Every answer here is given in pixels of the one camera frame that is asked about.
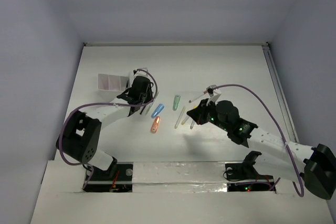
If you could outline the blue correction tape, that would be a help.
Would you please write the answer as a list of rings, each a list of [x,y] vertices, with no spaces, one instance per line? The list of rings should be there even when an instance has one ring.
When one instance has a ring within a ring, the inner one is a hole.
[[[160,103],[151,114],[151,118],[157,117],[162,112],[163,109],[164,105]]]

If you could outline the green correction tape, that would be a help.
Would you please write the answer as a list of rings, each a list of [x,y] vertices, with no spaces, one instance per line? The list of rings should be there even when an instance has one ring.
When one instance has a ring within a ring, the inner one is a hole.
[[[176,111],[178,109],[179,103],[180,103],[180,99],[181,99],[180,95],[177,94],[177,95],[174,96],[173,106],[172,106],[173,111]]]

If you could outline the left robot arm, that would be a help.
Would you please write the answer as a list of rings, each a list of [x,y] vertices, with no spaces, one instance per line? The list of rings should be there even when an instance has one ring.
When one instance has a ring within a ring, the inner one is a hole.
[[[155,98],[157,84],[144,75],[136,75],[125,91],[109,103],[84,104],[67,117],[56,142],[62,159],[69,165],[84,165],[91,175],[111,179],[117,172],[117,160],[98,150],[100,132],[110,124],[130,117]]]

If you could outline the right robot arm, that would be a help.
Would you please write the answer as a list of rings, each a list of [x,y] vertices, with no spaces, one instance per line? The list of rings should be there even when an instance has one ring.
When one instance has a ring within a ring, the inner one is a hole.
[[[284,142],[281,137],[241,118],[230,101],[214,103],[204,99],[187,115],[198,125],[213,124],[225,131],[232,142],[250,150],[243,161],[225,166],[224,176],[228,180],[278,177],[303,183],[309,192],[321,199],[332,198],[335,192],[335,155],[329,147]]]

